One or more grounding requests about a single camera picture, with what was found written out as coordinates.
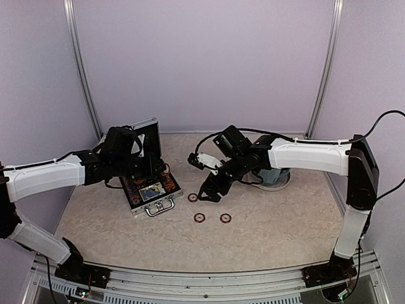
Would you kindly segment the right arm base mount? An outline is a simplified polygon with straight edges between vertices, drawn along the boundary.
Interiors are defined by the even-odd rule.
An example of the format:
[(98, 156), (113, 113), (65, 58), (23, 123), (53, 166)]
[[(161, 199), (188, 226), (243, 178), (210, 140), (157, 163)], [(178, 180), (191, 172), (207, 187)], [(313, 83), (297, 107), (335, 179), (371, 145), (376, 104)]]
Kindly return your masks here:
[(354, 262), (350, 260), (347, 263), (327, 262), (302, 269), (304, 283), (307, 288), (356, 277), (357, 273)]

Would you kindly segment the single red chip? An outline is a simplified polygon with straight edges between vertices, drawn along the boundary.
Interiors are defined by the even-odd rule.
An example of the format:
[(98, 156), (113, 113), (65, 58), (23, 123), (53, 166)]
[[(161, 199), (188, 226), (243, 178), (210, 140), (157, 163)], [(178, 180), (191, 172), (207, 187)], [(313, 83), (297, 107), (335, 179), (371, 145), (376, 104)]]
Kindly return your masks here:
[(223, 224), (228, 224), (232, 221), (232, 216), (228, 213), (223, 213), (220, 215), (220, 222)]

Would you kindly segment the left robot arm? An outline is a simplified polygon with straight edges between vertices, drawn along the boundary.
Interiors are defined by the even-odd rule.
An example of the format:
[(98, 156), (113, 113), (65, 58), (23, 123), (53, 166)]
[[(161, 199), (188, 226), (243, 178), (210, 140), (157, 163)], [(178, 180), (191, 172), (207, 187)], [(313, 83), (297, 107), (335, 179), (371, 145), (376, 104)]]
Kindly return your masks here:
[(71, 151), (59, 158), (1, 167), (1, 239), (8, 239), (56, 262), (74, 281), (89, 275), (82, 254), (65, 237), (57, 237), (17, 210), (16, 204), (78, 186), (121, 177), (145, 178), (165, 169), (156, 126), (110, 127), (92, 149)]

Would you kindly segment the aluminium poker case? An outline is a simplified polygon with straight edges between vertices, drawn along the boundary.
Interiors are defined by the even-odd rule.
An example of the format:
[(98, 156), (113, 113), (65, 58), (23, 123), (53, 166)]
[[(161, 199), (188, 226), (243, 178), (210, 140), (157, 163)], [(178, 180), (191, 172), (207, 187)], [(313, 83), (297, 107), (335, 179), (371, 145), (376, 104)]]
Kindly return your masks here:
[[(161, 152), (159, 125), (158, 125), (158, 120), (156, 118), (152, 117), (147, 120), (143, 120), (141, 122), (134, 123), (132, 125), (127, 125), (127, 126), (133, 128), (133, 130), (135, 130), (138, 135), (139, 134), (148, 134), (149, 137), (147, 140), (147, 144), (145, 146), (146, 152), (153, 152), (164, 161), (164, 159), (162, 158), (162, 152)], [(107, 132), (105, 133), (105, 135), (103, 135), (103, 138), (100, 141), (100, 143), (104, 142)], [(128, 205), (130, 207), (130, 211), (132, 212), (132, 215), (136, 216), (140, 213), (146, 213), (149, 217), (156, 217), (162, 213), (172, 210), (175, 207), (174, 199), (183, 195), (183, 190), (180, 187), (180, 185), (178, 184), (178, 182), (176, 181), (176, 179), (174, 178), (169, 164), (167, 164), (167, 162), (165, 162), (165, 161), (164, 161), (164, 163), (165, 163), (165, 171), (162, 173), (170, 174), (170, 177), (176, 183), (177, 190), (173, 191), (173, 192), (169, 192), (169, 193), (166, 192), (165, 194), (162, 194), (161, 196), (158, 196), (149, 201), (143, 201), (143, 199), (141, 197), (142, 203), (137, 208), (134, 208), (134, 209), (131, 209), (131, 207), (128, 203)], [(134, 180), (134, 183), (136, 184), (137, 189), (139, 191), (139, 189), (149, 186), (151, 184), (155, 184), (155, 183), (159, 183), (159, 182), (161, 183), (161, 181), (160, 181), (161, 174), (155, 175), (154, 177), (146, 177), (146, 178), (129, 177), (129, 178)]]

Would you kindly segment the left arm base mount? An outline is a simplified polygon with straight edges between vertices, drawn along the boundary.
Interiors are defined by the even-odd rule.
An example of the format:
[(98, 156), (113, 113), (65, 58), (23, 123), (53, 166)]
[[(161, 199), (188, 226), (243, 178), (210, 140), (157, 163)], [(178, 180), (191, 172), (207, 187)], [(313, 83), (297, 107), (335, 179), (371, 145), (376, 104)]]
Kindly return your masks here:
[(55, 276), (66, 281), (105, 289), (109, 282), (111, 270), (106, 267), (100, 267), (90, 264), (82, 264), (78, 270), (67, 270), (62, 266), (57, 266)]

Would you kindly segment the blue playing card deck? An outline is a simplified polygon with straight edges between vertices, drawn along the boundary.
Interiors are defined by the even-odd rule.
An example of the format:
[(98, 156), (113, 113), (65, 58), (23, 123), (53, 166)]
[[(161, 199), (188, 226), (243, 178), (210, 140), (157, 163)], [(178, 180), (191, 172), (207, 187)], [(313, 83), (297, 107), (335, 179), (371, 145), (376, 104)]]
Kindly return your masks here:
[(161, 196), (162, 194), (165, 194), (166, 190), (159, 182), (139, 189), (139, 193), (143, 201), (149, 201), (158, 196)]

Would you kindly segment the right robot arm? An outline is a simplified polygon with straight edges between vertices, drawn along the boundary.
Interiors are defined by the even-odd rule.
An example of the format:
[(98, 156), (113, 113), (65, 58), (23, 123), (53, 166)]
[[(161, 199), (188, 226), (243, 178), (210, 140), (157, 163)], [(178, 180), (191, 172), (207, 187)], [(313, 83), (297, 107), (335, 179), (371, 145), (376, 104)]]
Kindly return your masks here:
[(377, 202), (379, 168), (367, 137), (356, 134), (351, 139), (325, 141), (258, 130), (260, 137), (251, 141), (245, 131), (230, 125), (209, 135), (227, 161), (202, 153), (199, 148), (189, 155), (191, 165), (210, 171), (200, 188), (199, 199), (219, 202), (232, 184), (249, 172), (283, 169), (323, 172), (343, 216), (323, 274), (329, 281), (339, 280), (352, 264)]

